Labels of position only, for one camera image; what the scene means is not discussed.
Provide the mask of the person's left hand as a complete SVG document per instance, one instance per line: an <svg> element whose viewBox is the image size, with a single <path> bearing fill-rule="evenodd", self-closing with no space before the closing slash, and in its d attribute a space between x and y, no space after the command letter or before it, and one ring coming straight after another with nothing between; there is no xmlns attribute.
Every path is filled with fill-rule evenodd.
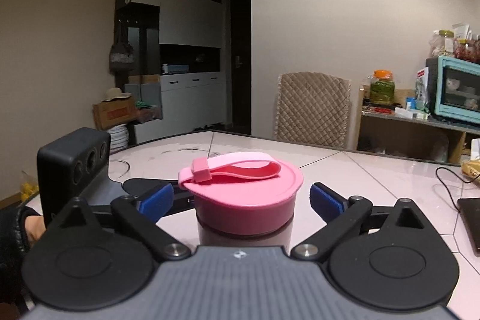
<svg viewBox="0 0 480 320"><path fill-rule="evenodd" d="M30 248L37 243L46 231L44 219L41 215L28 216L24 220L24 229Z"/></svg>

